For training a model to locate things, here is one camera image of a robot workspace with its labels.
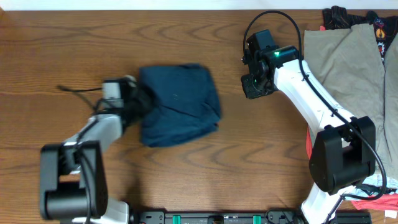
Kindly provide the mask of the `navy blue shorts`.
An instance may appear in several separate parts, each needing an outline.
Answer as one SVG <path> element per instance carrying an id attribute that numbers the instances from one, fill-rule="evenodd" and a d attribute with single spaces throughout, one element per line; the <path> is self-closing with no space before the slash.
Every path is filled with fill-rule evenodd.
<path id="1" fill-rule="evenodd" d="M 200 64 L 139 69 L 139 82 L 152 90 L 154 109 L 141 122 L 141 143 L 170 147 L 218 130 L 221 104 L 210 71 Z"/>

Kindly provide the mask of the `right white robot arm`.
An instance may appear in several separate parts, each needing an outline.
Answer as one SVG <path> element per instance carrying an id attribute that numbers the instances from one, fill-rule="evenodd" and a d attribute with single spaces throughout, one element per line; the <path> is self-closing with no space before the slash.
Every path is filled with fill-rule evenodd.
<path id="1" fill-rule="evenodd" d="M 296 223 L 330 223 L 342 201 L 376 170 L 376 130 L 368 116 L 356 118 L 323 87 L 292 45 L 244 49 L 249 74 L 241 77 L 247 98 L 279 90 L 306 120 L 315 142 L 309 159 L 313 187 L 294 216 Z"/>

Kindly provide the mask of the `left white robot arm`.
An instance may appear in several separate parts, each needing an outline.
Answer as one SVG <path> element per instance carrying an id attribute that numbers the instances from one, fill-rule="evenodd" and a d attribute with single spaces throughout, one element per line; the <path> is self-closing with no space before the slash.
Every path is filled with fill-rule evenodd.
<path id="1" fill-rule="evenodd" d="M 39 210 L 44 220 L 60 223 L 129 223 L 129 205 L 109 197 L 102 154 L 130 125 L 155 106 L 152 90 L 142 85 L 104 84 L 92 103 L 83 90 L 71 93 L 92 109 L 88 123 L 74 136 L 40 151 Z"/>

